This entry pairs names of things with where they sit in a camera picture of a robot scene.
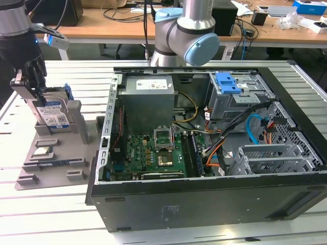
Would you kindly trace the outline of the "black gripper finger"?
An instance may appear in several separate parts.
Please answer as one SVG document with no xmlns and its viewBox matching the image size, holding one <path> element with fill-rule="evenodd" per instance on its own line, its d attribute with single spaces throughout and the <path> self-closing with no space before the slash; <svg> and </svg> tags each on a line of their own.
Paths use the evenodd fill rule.
<svg viewBox="0 0 327 245">
<path fill-rule="evenodd" d="M 40 55 L 35 60 L 35 70 L 36 70 L 36 81 L 37 81 L 37 90 L 38 90 L 38 96 L 42 103 L 46 102 L 46 99 L 43 95 L 43 90 L 46 88 L 45 85 L 45 78 L 47 76 L 46 67 L 45 67 L 45 61 L 43 58 L 43 55 Z"/>
<path fill-rule="evenodd" d="M 38 87 L 38 73 L 37 73 L 37 61 L 28 61 L 25 63 L 25 77 L 29 80 L 30 87 L 31 88 L 37 88 Z"/>
</svg>

